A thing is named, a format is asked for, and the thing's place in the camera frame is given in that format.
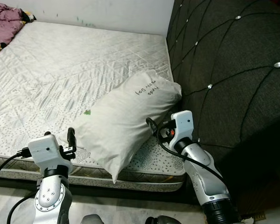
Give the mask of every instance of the mattress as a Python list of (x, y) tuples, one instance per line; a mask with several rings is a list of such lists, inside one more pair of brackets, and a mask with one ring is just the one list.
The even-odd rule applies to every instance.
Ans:
[[(0, 52), (0, 164), (42, 136), (57, 137), (96, 100), (136, 72), (154, 69), (173, 80), (167, 44), (159, 35), (33, 22)], [(174, 191), (185, 171), (181, 159), (150, 138), (118, 182), (78, 149), (70, 183), (148, 191)], [(32, 159), (17, 159), (0, 177), (37, 180)]]

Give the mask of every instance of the tufted headboard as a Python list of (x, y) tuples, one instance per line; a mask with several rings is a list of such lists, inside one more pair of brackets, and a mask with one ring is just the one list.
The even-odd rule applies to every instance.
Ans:
[(280, 122), (280, 8), (274, 3), (175, 0), (167, 42), (182, 109), (193, 112), (193, 139), (216, 161)]

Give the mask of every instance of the pink blanket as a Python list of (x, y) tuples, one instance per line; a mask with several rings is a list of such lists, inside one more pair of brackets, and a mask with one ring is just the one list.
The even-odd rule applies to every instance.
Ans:
[(11, 42), (26, 19), (27, 15), (21, 9), (0, 3), (0, 50)]

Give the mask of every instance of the black cable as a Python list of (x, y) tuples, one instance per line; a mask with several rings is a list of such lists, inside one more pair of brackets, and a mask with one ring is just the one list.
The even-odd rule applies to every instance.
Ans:
[(7, 160), (4, 161), (4, 163), (1, 164), (0, 166), (0, 171), (2, 170), (2, 168), (8, 164), (11, 160), (13, 160), (14, 158), (19, 157), (19, 154), (13, 155), (12, 157), (9, 157)]
[(200, 166), (200, 167), (206, 169), (207, 171), (209, 171), (210, 173), (212, 173), (214, 176), (216, 176), (220, 181), (222, 181), (222, 183), (225, 184), (225, 186), (227, 187), (227, 184), (226, 184), (225, 180), (223, 179), (223, 177), (221, 177), (217, 172), (215, 172), (215, 171), (212, 170), (211, 168), (205, 166), (204, 164), (202, 164), (202, 163), (200, 163), (200, 162), (198, 162), (198, 161), (196, 161), (196, 160), (193, 160), (193, 159), (191, 159), (191, 158), (189, 158), (189, 157), (187, 157), (187, 156), (184, 156), (184, 155), (175, 153), (175, 152), (171, 151), (170, 149), (166, 148), (166, 147), (163, 145), (163, 143), (160, 141), (160, 139), (159, 139), (160, 130), (161, 130), (161, 129), (162, 129), (162, 128), (158, 129), (158, 132), (157, 132), (157, 140), (158, 140), (160, 146), (161, 146), (166, 152), (168, 152), (168, 153), (170, 153), (170, 154), (172, 154), (172, 155), (175, 155), (175, 156), (177, 156), (177, 157), (180, 157), (180, 158), (182, 158), (182, 159), (184, 159), (184, 160), (188, 160), (188, 161), (190, 161), (190, 162), (192, 162), (192, 163), (194, 163), (194, 164), (196, 164), (196, 165), (198, 165), (198, 166)]
[(27, 199), (29, 199), (29, 198), (35, 196), (36, 193), (37, 193), (37, 191), (36, 191), (36, 192), (30, 193), (29, 195), (27, 195), (27, 196), (24, 197), (23, 199), (19, 200), (19, 201), (12, 207), (12, 209), (10, 210), (10, 212), (9, 212), (9, 214), (8, 214), (8, 217), (7, 217), (7, 222), (6, 222), (7, 224), (10, 224), (11, 216), (13, 215), (14, 210), (19, 206), (19, 204), (21, 204), (22, 202), (26, 201)]

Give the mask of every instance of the white pillow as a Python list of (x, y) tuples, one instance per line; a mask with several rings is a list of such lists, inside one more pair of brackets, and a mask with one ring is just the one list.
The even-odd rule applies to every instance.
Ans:
[(77, 144), (90, 150), (92, 159), (112, 175), (115, 183), (119, 172), (151, 135), (146, 118), (161, 122), (181, 97), (180, 85), (154, 70), (137, 73), (73, 121)]

